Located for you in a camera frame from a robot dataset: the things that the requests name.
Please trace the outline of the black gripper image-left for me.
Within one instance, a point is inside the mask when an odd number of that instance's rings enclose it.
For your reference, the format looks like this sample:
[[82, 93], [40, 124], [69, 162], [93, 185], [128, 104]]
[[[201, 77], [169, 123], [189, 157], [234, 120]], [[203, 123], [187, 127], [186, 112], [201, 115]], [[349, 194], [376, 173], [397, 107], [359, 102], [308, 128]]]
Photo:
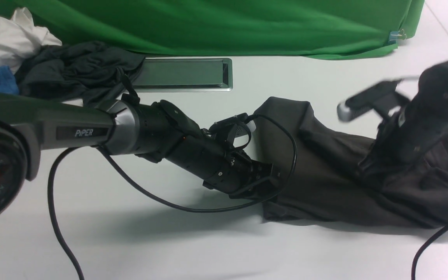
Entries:
[[251, 161], [243, 150], [212, 138], [183, 137], [166, 159], [202, 179], [203, 186], [231, 199], [257, 200], [279, 188], [281, 170], [272, 163]]

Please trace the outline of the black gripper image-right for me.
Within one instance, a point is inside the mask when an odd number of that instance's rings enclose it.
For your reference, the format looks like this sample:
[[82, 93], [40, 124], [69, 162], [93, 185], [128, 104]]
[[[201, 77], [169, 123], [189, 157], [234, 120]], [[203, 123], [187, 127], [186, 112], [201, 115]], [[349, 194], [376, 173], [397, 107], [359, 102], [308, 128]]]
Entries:
[[370, 152], [359, 164], [365, 177], [413, 165], [448, 135], [448, 61], [425, 69], [418, 78], [416, 96], [390, 114], [388, 122], [380, 123]]

